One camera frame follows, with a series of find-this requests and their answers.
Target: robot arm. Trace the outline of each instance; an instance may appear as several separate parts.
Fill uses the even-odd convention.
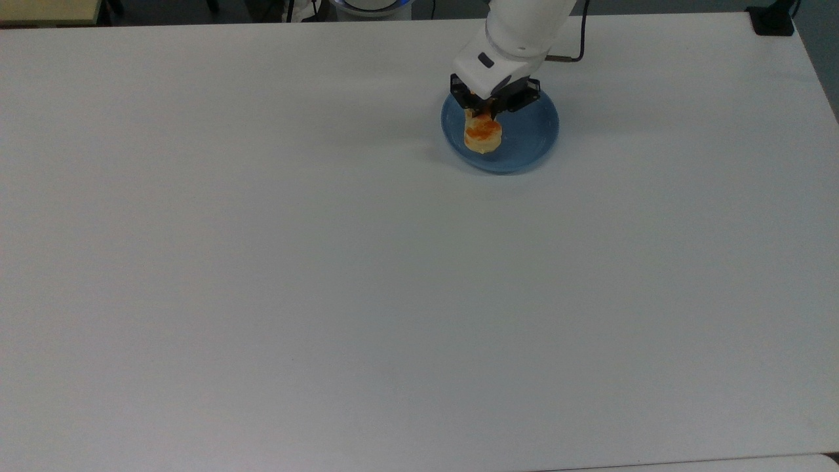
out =
[[[492,0],[487,22],[455,58],[451,94],[463,108],[495,117],[539,98],[530,79],[576,0]]]

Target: white table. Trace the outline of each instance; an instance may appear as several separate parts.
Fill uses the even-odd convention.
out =
[[[839,127],[800,40],[590,18],[537,75],[554,155],[490,176],[438,121],[479,24],[0,31],[0,469],[839,450]]]

